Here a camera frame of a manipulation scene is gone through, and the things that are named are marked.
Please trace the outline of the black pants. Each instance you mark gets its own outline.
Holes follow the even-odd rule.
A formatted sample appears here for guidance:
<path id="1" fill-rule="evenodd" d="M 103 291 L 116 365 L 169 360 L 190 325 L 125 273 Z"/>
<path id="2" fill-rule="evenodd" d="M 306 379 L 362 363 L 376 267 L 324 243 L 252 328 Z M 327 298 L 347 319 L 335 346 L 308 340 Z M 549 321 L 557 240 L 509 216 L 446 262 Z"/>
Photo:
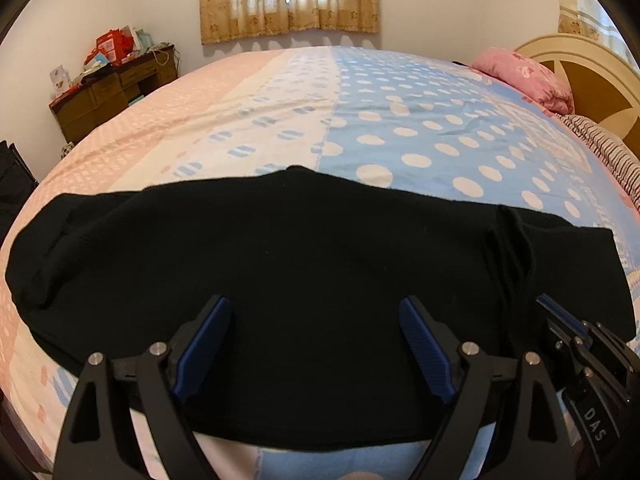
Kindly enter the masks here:
<path id="1" fill-rule="evenodd" d="M 6 282 L 72 373 L 92 352 L 137 356 L 226 298 L 183 400 L 189 427 L 296 451 L 434 437 L 444 404 L 400 328 L 406 297 L 494 356 L 539 348 L 540 295 L 623 340 L 636 333 L 607 229 L 303 167 L 56 196 L 15 237 Z"/>

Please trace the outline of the striped pillow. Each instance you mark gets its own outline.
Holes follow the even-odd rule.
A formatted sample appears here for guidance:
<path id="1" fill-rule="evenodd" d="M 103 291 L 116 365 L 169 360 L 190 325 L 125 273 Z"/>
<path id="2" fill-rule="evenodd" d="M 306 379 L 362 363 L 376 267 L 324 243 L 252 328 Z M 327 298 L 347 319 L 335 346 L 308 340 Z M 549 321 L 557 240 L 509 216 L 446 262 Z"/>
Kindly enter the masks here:
<path id="1" fill-rule="evenodd" d="M 582 115 L 564 115 L 560 121 L 600 159 L 624 190 L 627 202 L 639 209 L 639 159 L 623 140 Z"/>

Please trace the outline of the patterned pink blue bedsheet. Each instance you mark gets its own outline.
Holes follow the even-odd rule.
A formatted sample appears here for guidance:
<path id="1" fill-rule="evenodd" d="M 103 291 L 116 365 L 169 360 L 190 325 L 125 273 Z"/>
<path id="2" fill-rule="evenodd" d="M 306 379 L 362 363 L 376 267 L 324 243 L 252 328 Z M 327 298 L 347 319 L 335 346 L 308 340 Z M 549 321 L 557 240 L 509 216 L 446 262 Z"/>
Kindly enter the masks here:
<path id="1" fill-rule="evenodd" d="M 612 230 L 639 287 L 639 215 L 559 119 L 500 81 L 348 47 L 243 53 L 160 88 L 90 133 L 36 188 L 21 229 L 62 193 L 133 191 L 291 165 Z"/>

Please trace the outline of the black folding chair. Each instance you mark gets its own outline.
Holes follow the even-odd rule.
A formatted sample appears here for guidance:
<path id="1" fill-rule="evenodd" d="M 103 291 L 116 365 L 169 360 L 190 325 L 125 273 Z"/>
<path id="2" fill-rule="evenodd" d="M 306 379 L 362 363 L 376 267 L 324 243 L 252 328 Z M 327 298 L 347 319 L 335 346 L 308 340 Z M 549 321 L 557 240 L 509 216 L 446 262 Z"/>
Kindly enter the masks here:
<path id="1" fill-rule="evenodd" d="M 0 143 L 0 244 L 37 185 L 15 145 L 3 140 Z"/>

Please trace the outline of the cream wooden headboard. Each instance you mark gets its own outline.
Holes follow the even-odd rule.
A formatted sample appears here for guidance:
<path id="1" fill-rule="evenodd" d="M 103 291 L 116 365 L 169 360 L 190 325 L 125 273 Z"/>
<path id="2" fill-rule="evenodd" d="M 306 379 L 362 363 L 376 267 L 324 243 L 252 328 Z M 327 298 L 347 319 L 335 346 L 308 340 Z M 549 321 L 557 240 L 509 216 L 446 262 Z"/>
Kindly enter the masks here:
<path id="1" fill-rule="evenodd" d="M 639 74 L 602 44 L 577 35 L 541 36 L 515 49 L 565 81 L 575 113 L 586 116 L 639 151 Z"/>

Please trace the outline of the floral bag on floor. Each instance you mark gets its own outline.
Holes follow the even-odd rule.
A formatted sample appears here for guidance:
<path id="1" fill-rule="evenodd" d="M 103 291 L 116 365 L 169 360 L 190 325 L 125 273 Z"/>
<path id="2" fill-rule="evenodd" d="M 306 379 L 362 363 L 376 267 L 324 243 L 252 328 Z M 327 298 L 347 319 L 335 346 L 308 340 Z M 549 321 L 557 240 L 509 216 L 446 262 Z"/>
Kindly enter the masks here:
<path id="1" fill-rule="evenodd" d="M 63 159 L 68 154 L 70 154 L 70 152 L 73 151 L 74 147 L 75 147 L 75 144 L 73 144 L 73 142 L 66 143 L 61 150 L 60 159 Z"/>

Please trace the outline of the pink pillow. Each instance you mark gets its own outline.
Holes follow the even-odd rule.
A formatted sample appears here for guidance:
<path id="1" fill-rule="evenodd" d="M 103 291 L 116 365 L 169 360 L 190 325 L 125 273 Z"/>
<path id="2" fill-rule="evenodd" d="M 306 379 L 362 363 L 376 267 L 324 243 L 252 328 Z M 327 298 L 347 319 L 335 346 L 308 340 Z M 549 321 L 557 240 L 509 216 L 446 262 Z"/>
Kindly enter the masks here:
<path id="1" fill-rule="evenodd" d="M 471 67 L 505 82 L 551 113 L 575 113 L 570 86 L 532 58 L 506 49 L 489 48 L 474 58 Z"/>

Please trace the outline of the brown wooden desk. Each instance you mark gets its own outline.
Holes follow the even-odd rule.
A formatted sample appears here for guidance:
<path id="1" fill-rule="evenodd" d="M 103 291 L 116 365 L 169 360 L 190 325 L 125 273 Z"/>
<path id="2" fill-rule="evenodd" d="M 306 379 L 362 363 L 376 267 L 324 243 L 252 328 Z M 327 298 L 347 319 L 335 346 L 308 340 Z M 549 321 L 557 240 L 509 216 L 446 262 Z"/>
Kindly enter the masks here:
<path id="1" fill-rule="evenodd" d="M 138 99 L 178 78 L 173 44 L 161 44 L 119 66 L 107 65 L 82 78 L 49 104 L 67 143 L 77 144 Z"/>

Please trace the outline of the white greeting card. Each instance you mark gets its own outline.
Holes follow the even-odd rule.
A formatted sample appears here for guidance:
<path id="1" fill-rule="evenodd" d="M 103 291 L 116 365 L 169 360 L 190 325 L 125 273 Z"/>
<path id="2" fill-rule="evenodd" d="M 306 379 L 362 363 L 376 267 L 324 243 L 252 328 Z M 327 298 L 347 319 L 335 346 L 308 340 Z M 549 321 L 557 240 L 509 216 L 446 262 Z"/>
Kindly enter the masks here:
<path id="1" fill-rule="evenodd" d="M 70 74 L 63 65 L 56 66 L 54 70 L 51 70 L 50 79 L 55 96 L 62 96 L 63 93 L 70 90 L 72 81 L 70 80 Z"/>

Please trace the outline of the red gift bag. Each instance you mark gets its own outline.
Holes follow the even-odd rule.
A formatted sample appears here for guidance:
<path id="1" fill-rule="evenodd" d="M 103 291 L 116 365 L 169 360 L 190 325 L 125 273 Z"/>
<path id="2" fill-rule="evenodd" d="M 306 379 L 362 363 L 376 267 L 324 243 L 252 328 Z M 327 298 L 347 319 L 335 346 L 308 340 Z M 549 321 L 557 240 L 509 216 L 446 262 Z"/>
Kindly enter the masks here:
<path id="1" fill-rule="evenodd" d="M 105 55 L 108 62 L 120 65 L 134 50 L 134 38 L 128 28 L 111 29 L 99 36 L 96 48 Z"/>

